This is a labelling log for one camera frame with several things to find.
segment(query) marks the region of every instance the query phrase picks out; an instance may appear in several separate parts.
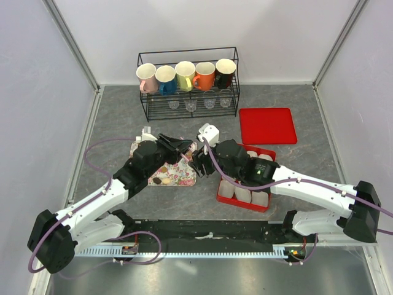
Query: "glass cup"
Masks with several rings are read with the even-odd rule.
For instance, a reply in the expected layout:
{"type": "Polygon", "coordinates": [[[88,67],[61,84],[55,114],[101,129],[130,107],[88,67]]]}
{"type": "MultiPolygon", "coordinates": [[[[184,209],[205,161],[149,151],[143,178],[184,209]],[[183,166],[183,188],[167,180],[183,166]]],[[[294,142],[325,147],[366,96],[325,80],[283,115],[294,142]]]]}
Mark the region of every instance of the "glass cup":
{"type": "Polygon", "coordinates": [[[216,94],[214,91],[205,91],[203,92],[203,96],[207,96],[209,98],[204,99],[204,106],[206,109],[212,109],[214,108],[214,105],[216,104],[216,94]]]}
{"type": "MultiPolygon", "coordinates": [[[[174,94],[170,95],[168,99],[171,99],[173,97],[176,98],[179,97],[179,92],[175,92],[174,94]]],[[[169,100],[168,104],[169,104],[169,108],[177,109],[179,107],[179,100],[169,100]]]]}
{"type": "Polygon", "coordinates": [[[220,95],[225,97],[220,98],[220,105],[223,108],[229,108],[232,100],[232,91],[229,89],[223,89],[220,91],[220,95]]]}
{"type": "Polygon", "coordinates": [[[188,112],[195,112],[197,109],[197,101],[196,100],[184,100],[185,103],[185,109],[188,110],[188,112]]]}

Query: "pink mug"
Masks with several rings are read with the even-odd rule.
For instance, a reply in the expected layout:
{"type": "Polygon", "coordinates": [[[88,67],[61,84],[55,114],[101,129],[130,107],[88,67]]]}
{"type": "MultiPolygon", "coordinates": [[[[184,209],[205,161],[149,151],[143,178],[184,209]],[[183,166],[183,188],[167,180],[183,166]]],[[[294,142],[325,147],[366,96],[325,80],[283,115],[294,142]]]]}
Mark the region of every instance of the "pink mug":
{"type": "Polygon", "coordinates": [[[156,68],[152,63],[144,63],[137,68],[136,76],[140,82],[139,89],[142,93],[153,93],[158,90],[155,72],[156,68]]]}

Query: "red cutting board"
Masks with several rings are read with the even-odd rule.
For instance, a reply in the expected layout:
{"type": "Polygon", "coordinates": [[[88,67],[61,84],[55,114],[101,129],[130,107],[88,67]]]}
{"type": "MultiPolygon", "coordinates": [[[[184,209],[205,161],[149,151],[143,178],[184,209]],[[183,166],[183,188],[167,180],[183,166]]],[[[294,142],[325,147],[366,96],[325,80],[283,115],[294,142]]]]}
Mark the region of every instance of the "red cutting board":
{"type": "Polygon", "coordinates": [[[295,144],[297,136],[289,108],[240,109],[243,144],[295,144]]]}

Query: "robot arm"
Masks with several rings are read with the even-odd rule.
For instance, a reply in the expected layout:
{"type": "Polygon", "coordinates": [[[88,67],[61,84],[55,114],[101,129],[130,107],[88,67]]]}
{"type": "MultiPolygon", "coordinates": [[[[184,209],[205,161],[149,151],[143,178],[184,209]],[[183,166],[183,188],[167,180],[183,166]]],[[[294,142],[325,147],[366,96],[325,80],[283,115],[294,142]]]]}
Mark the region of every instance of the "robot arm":
{"type": "MultiPolygon", "coordinates": [[[[283,231],[293,231],[302,236],[315,232],[343,232],[361,242],[375,242],[379,211],[346,195],[355,195],[380,207],[381,203],[372,184],[360,181],[357,186],[352,186],[316,179],[276,162],[250,158],[235,140],[219,143],[219,131],[212,125],[205,124],[199,132],[198,139],[209,143],[216,164],[227,176],[241,180],[241,184],[247,187],[269,186],[275,183],[257,191],[288,195],[326,208],[314,212],[288,212],[283,231]]],[[[193,162],[190,165],[199,176],[209,175],[217,169],[206,147],[193,153],[193,162]]]]}
{"type": "MultiPolygon", "coordinates": [[[[219,168],[227,176],[240,180],[243,185],[249,187],[296,178],[299,181],[277,184],[264,191],[289,195],[326,208],[326,210],[314,212],[288,212],[282,225],[283,232],[307,236],[315,232],[343,231],[346,235],[362,242],[375,241],[378,211],[358,204],[355,200],[325,187],[302,182],[302,179],[339,187],[380,205],[371,184],[361,181],[357,187],[353,187],[301,175],[276,162],[250,158],[245,149],[234,140],[220,143],[219,131],[215,126],[205,124],[199,132],[198,139],[209,143],[219,168]]],[[[66,267],[76,253],[89,246],[119,237],[125,226],[133,222],[125,212],[116,210],[104,219],[97,219],[144,189],[148,179],[165,162],[175,164],[180,161],[182,154],[185,154],[193,143],[191,140],[178,140],[162,134],[156,138],[150,134],[150,130],[144,130],[142,137],[137,138],[137,141],[140,141],[140,144],[134,151],[133,157],[115,173],[107,191],[105,191],[107,187],[105,185],[68,208],[55,214],[45,210],[37,217],[28,242],[28,248],[31,251],[36,248],[38,241],[53,224],[67,214],[70,216],[53,231],[37,252],[37,258],[50,273],[58,272],[66,267]],[[72,213],[75,208],[89,202],[100,192],[103,192],[100,198],[89,203],[76,214],[72,213]]],[[[206,146],[195,151],[192,157],[193,160],[189,165],[199,176],[210,175],[216,170],[206,146]]]]}

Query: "red container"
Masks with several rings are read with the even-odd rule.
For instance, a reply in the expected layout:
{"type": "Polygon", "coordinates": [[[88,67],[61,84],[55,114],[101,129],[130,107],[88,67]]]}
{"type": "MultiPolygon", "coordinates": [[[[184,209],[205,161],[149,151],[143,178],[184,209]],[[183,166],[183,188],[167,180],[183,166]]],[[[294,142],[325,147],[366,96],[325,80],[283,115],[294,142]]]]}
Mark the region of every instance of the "red container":
{"type": "MultiPolygon", "coordinates": [[[[255,146],[246,146],[246,145],[240,144],[240,143],[238,143],[238,145],[244,147],[246,151],[254,151],[258,155],[260,155],[260,154],[269,155],[273,159],[273,161],[276,160],[276,152],[269,151],[268,149],[260,149],[259,147],[255,147],[255,146]]],[[[233,197],[231,199],[223,197],[223,196],[219,195],[219,188],[217,189],[217,201],[219,201],[221,203],[225,203],[225,204],[229,204],[229,205],[233,205],[233,206],[237,206],[237,207],[241,207],[241,208],[245,208],[245,209],[250,209],[250,210],[254,210],[254,211],[258,211],[258,212],[266,212],[266,210],[269,209],[271,194],[269,194],[268,206],[263,207],[263,206],[239,201],[238,199],[236,199],[235,194],[233,194],[233,197]]]]}

